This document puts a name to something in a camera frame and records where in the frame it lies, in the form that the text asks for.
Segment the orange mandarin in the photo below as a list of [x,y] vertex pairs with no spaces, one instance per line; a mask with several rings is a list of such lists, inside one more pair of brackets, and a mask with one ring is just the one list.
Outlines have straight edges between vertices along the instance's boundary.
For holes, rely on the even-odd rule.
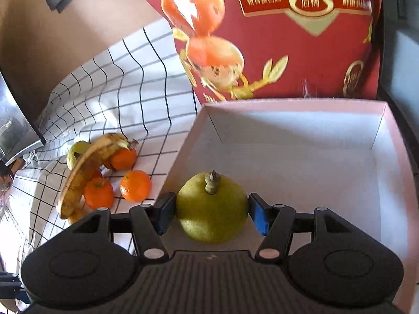
[[109,158],[109,163],[114,170],[129,170],[135,165],[136,158],[135,149],[122,148]]
[[83,196],[86,205],[93,210],[111,208],[114,204],[114,189],[103,177],[91,179],[84,188]]
[[141,170],[127,172],[120,182],[122,197],[131,202],[145,201],[151,192],[151,179]]

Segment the green pear with stem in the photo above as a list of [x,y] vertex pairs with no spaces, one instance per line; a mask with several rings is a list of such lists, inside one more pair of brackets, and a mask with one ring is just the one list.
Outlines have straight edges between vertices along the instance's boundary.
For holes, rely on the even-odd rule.
[[191,177],[176,196],[176,216],[198,242],[220,245],[239,235],[249,213],[248,196],[233,179],[214,170]]

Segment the spotted yellow banana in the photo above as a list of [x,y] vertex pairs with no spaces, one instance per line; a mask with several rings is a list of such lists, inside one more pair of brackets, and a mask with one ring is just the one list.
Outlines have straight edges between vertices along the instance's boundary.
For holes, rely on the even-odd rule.
[[130,148],[134,143],[134,140],[130,141],[120,133],[107,133],[81,154],[60,193],[57,211],[61,219],[67,219],[73,214],[95,170],[120,149]]

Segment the white grid tablecloth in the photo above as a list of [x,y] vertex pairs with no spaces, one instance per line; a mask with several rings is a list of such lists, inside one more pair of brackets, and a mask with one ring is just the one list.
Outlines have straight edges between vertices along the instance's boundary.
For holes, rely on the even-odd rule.
[[146,202],[153,203],[198,109],[164,19],[71,72],[53,89],[38,121],[46,144],[23,157],[1,196],[1,269],[19,273],[28,254],[67,228],[56,206],[74,143],[106,133],[136,141],[135,168],[149,175]]

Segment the red egg gift box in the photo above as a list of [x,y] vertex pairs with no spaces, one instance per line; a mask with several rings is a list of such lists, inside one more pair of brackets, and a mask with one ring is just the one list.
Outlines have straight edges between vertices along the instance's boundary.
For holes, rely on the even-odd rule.
[[201,103],[374,99],[382,0],[147,0]]

